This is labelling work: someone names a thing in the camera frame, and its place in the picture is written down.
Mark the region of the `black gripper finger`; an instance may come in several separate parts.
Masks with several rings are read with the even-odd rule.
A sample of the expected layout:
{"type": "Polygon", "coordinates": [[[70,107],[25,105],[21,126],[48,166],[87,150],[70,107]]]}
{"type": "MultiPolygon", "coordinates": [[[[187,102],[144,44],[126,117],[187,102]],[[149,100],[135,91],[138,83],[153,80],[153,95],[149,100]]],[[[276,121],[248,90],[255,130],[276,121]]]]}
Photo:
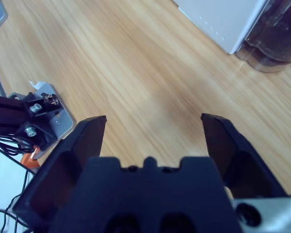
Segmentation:
{"type": "Polygon", "coordinates": [[[32,230],[46,230],[66,205],[91,157],[99,157],[106,116],[80,121],[40,166],[13,212],[32,230]]]}
{"type": "Polygon", "coordinates": [[[252,144],[221,116],[201,115],[209,157],[234,198],[281,198],[287,193],[252,144]]]}

